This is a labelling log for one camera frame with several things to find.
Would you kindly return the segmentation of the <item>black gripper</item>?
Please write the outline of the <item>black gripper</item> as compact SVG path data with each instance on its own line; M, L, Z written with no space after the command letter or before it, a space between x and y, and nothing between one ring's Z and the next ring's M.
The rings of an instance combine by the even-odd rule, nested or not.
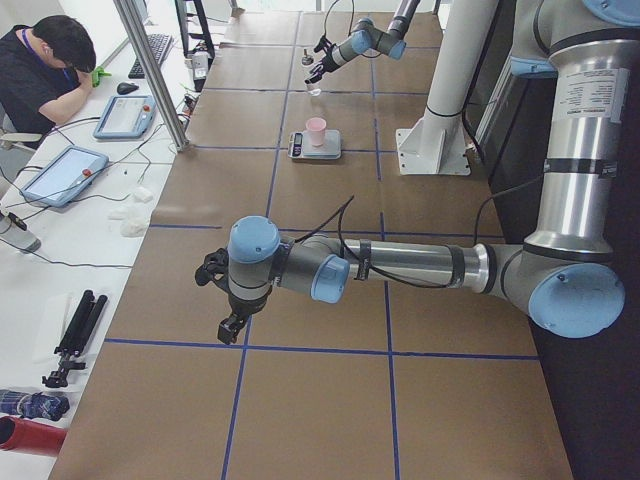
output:
M267 292L255 299L244 299L229 293L228 302L231 313L229 317L220 322L217 339L223 344L235 344L238 336L250 320L250 316L264 309L269 296L270 292Z
M317 62L310 70L310 74L305 79L306 84L316 84L321 80L321 76L334 71L334 61L331 56L325 56Z

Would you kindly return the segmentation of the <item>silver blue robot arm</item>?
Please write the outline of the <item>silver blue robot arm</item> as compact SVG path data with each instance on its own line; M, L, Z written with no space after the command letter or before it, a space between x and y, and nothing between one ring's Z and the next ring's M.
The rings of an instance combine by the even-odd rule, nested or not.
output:
M578 340L611 326L625 303L611 269L604 223L627 86L639 59L635 1L516 1L509 50L512 75L555 80L553 115L542 173L536 229L518 244L474 240L468 247L404 243L402 235L431 230L467 204L467 193L437 188L439 176L467 175L466 103L500 5L453 4L423 115L396 133L398 196L428 186L413 203L388 208L390 240L349 240L321 229L294 238L262 216L231 228L225 248L202 267L231 313L218 338L232 344L276 287L335 303L349 279L380 279L425 290L467 288L502 299L555 336Z
M386 31L378 29L370 18L363 17L341 43L331 42L323 32L313 51L323 52L324 57L309 70L305 84L318 84L325 74L338 70L369 50L399 60L406 48L404 37L419 4L420 0L401 1Z

